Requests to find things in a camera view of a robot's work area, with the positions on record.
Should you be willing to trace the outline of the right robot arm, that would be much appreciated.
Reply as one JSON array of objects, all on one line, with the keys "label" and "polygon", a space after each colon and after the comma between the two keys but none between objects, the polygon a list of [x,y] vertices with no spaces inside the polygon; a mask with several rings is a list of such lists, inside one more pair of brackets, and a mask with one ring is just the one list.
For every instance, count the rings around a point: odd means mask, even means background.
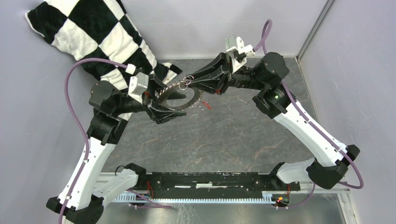
[{"label": "right robot arm", "polygon": [[275,190],[293,182],[312,182],[324,189],[343,181],[360,153],[355,145],[346,145],[329,134],[289,91],[284,78],[289,74],[285,59],[276,52],[267,53],[254,67],[234,68],[232,58],[220,53],[212,62],[190,74],[188,86],[210,94],[223,94],[228,88],[258,90],[252,98],[256,107],[293,133],[313,154],[311,159],[279,163],[270,177]]}]

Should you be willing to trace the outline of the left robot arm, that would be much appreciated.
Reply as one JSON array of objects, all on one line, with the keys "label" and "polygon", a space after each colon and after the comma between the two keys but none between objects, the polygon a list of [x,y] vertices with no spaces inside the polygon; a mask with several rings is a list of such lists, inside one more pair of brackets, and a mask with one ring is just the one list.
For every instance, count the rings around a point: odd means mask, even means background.
[{"label": "left robot arm", "polygon": [[108,81],[99,81],[91,89],[89,104],[93,118],[83,131],[85,146],[78,165],[63,191],[47,201],[47,208],[59,214],[59,222],[95,224],[109,203],[123,192],[143,189],[147,178],[143,171],[125,166],[100,187],[97,179],[111,152],[119,143],[133,113],[145,112],[157,124],[185,115],[185,111],[166,104],[178,86],[164,86],[153,75],[138,73],[131,77],[129,91],[122,92]]}]

